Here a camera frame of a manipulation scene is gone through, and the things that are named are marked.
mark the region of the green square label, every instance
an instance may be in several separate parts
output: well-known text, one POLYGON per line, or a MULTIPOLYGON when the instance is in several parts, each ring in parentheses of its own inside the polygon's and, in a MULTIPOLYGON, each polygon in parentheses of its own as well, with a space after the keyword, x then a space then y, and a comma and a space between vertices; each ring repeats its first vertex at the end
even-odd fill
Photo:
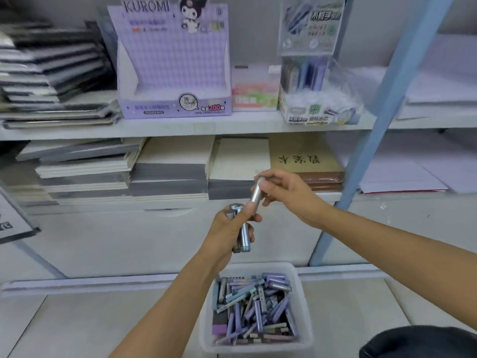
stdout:
POLYGON ((310 106, 310 114, 318 114, 320 109, 321 109, 320 104, 313 104, 310 106))

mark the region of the checkered backdrop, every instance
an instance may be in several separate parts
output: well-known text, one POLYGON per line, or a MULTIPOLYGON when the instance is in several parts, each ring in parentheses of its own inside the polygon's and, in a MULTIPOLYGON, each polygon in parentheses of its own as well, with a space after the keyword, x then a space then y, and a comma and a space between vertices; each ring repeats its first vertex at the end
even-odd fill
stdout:
POLYGON ((177 4, 170 4, 170 12, 127 13, 122 6, 108 9, 136 70, 139 87, 225 86, 224 53, 229 43, 226 4, 207 5, 202 10, 195 34, 182 29, 185 17, 177 4), (221 22, 222 27, 212 31, 212 22, 215 25, 221 22), (167 31, 152 31, 161 28, 167 28, 167 31))

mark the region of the person's right hand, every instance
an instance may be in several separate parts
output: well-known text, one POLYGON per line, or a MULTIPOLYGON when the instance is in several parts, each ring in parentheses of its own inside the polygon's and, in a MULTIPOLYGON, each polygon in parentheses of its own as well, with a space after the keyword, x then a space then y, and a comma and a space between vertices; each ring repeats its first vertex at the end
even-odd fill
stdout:
POLYGON ((259 173, 255 181, 260 176, 267 179, 259 184, 265 197, 264 206, 268 206, 273 201, 282 202, 301 221, 318 228, 317 218, 329 205, 319 198, 299 175, 272 168, 259 173))

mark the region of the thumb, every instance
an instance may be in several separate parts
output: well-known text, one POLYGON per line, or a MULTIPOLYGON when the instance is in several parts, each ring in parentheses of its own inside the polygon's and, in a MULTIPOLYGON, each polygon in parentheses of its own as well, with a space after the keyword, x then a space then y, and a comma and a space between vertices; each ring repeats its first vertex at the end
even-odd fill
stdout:
POLYGON ((244 223, 246 223, 250 217, 255 214, 255 205, 252 202, 248 202, 244 208, 234 217, 229 226, 233 230, 239 230, 244 223))
POLYGON ((289 192, 280 187, 275 185, 273 182, 270 181, 262 181, 260 182, 260 189, 265 192, 267 195, 276 198, 280 202, 285 202, 286 198, 288 197, 289 192))

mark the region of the tile floor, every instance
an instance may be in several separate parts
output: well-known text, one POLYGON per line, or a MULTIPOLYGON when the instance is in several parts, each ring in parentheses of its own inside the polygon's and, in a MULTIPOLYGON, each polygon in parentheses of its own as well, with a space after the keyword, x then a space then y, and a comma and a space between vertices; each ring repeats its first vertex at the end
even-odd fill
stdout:
MULTIPOLYGON (((306 357, 357 357, 375 334, 410 323, 466 328, 393 280, 305 282, 303 288, 315 336, 313 351, 306 357)), ((0 358, 106 358, 163 293, 162 289, 0 299, 0 358)), ((201 351, 197 326, 184 357, 213 357, 201 351)))

